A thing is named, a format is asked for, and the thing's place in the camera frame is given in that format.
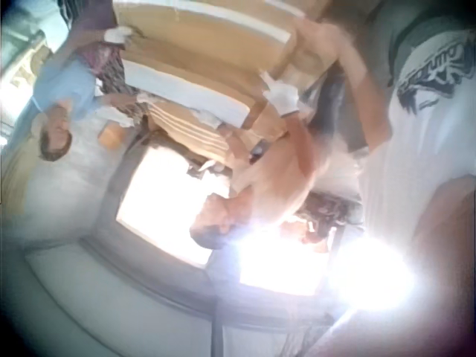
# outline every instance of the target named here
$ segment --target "sunlight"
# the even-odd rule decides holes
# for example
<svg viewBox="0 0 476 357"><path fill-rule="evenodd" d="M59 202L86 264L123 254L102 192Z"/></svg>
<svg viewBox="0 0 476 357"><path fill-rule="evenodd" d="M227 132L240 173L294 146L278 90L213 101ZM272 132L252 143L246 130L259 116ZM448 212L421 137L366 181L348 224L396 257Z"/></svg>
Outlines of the sunlight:
<svg viewBox="0 0 476 357"><path fill-rule="evenodd" d="M339 252L331 282L350 305L379 310L401 304L414 286L414 276L396 251L362 238Z"/></svg>
<svg viewBox="0 0 476 357"><path fill-rule="evenodd" d="M291 295L314 295L327 267L328 254L312 251L269 231L241 243L240 282Z"/></svg>

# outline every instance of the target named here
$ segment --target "man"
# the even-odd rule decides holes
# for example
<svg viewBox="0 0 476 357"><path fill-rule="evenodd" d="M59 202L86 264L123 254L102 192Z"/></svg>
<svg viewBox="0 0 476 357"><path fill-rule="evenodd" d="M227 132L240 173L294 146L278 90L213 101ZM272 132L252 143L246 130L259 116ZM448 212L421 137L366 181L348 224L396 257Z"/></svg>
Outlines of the man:
<svg viewBox="0 0 476 357"><path fill-rule="evenodd" d="M257 162L249 163L249 151L234 129L222 125L234 156L230 198L209 196L190 228L202 247L220 249L255 230L281 225L304 203L315 177L329 156L334 108L318 107L309 128L298 108L298 90L264 74L269 87L264 95L286 122L287 134L274 142ZM335 91L334 78L323 84Z"/></svg>
<svg viewBox="0 0 476 357"><path fill-rule="evenodd" d="M367 235L406 255L419 281L406 305L350 313L307 356L453 356L472 329L476 22L454 1L448 6L383 5L392 16L383 22L400 20L387 39L389 109L342 29L297 25L309 48L333 54L350 82L370 150L360 178Z"/></svg>

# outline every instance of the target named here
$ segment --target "woman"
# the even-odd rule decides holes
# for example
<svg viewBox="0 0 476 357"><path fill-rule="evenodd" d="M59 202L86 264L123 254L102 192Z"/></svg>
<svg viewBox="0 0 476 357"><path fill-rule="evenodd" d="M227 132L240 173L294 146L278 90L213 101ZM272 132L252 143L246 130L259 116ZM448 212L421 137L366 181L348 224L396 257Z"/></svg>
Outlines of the woman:
<svg viewBox="0 0 476 357"><path fill-rule="evenodd" d="M127 27L115 27L110 1L93 4L75 22L65 44L39 73L33 102L48 120L39 136L41 157L56 161L71 146L69 119L81 120L100 106L127 106L138 101L132 94L96 97L96 77L132 35Z"/></svg>

